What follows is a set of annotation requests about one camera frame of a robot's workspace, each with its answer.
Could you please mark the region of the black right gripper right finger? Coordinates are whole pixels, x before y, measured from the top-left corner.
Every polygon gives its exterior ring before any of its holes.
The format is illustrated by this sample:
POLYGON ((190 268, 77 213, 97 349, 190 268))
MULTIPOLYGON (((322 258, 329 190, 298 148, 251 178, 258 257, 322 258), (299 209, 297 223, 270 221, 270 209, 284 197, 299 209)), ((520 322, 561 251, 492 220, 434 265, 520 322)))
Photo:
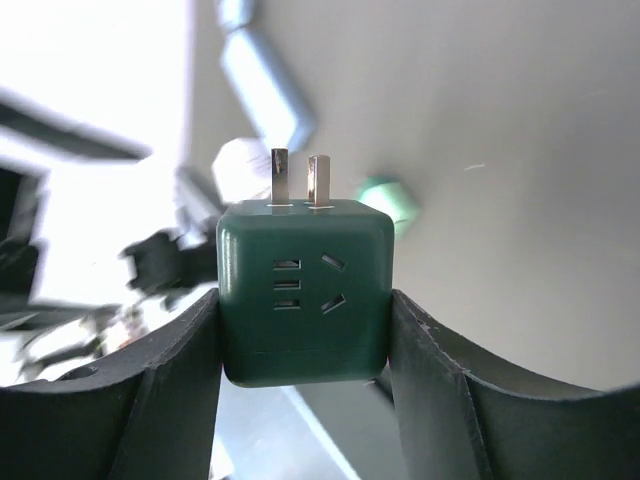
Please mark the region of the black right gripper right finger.
POLYGON ((412 479, 636 479, 639 388, 515 365, 393 293, 390 371, 412 479))

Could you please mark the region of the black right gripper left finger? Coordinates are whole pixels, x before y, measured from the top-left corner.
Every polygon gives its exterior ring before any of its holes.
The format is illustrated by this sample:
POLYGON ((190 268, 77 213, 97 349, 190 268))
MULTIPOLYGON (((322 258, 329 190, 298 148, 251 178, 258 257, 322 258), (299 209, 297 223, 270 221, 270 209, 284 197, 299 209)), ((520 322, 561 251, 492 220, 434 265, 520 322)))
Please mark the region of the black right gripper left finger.
POLYGON ((218 293, 56 381, 1 391, 4 479, 206 479, 221 381, 218 293))

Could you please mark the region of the dark green cube socket adapter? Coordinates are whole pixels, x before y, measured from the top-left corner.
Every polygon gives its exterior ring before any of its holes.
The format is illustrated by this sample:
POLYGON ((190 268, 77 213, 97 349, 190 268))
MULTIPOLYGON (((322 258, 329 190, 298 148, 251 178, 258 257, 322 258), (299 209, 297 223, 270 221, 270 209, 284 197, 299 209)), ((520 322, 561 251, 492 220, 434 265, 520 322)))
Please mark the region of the dark green cube socket adapter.
POLYGON ((271 152, 271 195, 217 225, 223 367, 235 385, 366 380, 387 363, 395 228, 385 213, 330 194, 330 159, 289 193, 288 152, 271 152))

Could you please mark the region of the light green plug adapter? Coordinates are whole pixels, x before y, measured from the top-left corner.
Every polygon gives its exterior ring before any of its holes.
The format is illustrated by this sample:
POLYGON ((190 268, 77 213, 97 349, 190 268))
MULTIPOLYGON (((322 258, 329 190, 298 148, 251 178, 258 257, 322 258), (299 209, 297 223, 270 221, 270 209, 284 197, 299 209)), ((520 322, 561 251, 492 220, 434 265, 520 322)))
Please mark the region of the light green plug adapter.
POLYGON ((356 190, 355 199, 364 205, 388 215, 401 238, 420 213, 420 206, 399 178, 393 176, 369 176, 356 190))

